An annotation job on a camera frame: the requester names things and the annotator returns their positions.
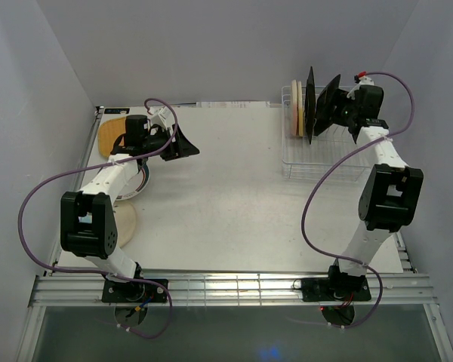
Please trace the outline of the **black floral square plate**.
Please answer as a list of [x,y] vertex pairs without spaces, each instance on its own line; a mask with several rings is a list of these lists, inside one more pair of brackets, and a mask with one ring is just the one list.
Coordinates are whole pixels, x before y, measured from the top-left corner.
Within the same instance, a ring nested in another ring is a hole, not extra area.
[[313,135],[319,136],[333,125],[332,117],[336,108],[341,75],[336,75],[321,91],[316,103],[316,121]]

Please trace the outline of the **cream floral square plate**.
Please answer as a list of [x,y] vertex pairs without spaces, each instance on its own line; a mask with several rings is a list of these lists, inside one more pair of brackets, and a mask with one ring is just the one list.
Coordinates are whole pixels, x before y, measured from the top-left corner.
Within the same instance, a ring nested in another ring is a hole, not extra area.
[[312,143],[314,126],[316,121],[316,94],[313,67],[310,67],[307,76],[306,94],[304,102],[304,134],[308,143]]

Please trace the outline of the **yellow cream round plate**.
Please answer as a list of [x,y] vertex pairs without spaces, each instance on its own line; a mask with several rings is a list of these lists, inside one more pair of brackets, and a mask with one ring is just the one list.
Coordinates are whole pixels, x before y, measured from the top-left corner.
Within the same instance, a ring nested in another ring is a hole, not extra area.
[[304,136],[304,99],[300,81],[297,82],[297,135]]

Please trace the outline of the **green rimmed white plate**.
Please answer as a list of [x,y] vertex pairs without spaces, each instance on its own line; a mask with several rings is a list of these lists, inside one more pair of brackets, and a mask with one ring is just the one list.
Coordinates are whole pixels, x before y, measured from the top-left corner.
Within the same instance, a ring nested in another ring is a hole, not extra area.
[[125,201],[138,196],[147,186],[150,171],[147,165],[143,166],[138,174],[133,176],[118,194],[117,201]]

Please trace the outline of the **pink cream round plate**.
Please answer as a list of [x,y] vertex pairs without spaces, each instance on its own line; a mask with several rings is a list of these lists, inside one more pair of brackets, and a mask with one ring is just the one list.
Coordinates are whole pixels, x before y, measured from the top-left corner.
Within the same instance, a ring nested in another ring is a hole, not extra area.
[[291,135],[296,137],[298,135],[298,105],[297,105],[297,81],[291,81]]

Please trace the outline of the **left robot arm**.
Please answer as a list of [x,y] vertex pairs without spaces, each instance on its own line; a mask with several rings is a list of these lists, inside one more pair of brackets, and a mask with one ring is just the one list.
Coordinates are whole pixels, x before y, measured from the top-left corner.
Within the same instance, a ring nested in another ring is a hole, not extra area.
[[159,114],[129,115],[125,132],[112,145],[110,167],[102,167],[86,186],[66,192],[60,201],[60,244],[66,252],[94,263],[106,277],[119,282],[119,292],[128,301],[139,300],[145,283],[137,278],[138,264],[118,245],[113,204],[120,192],[147,163],[140,155],[159,155],[173,161],[200,153],[175,125],[165,126]]

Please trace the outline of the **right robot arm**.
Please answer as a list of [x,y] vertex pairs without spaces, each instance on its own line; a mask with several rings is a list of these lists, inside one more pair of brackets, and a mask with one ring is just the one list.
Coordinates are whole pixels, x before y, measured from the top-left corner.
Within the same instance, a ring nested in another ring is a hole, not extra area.
[[386,239],[412,222],[421,193],[423,172],[402,160],[378,117],[383,99],[381,87],[361,82],[346,94],[340,113],[372,169],[359,198],[359,225],[329,268],[325,288],[334,299],[364,291],[369,264]]

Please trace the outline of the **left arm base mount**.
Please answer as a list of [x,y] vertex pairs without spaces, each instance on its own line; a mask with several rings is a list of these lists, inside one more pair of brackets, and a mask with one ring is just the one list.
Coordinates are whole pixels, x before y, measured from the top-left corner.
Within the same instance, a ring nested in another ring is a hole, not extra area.
[[105,303],[167,302],[165,291],[159,287],[168,286],[167,279],[153,279],[154,284],[104,280],[101,301]]

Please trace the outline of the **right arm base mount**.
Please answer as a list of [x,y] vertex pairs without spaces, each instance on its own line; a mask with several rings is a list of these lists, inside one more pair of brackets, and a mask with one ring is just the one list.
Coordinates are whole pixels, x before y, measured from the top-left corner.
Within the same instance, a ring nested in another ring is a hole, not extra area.
[[304,302],[368,302],[371,292],[365,277],[354,282],[334,282],[330,278],[302,278],[300,291]]

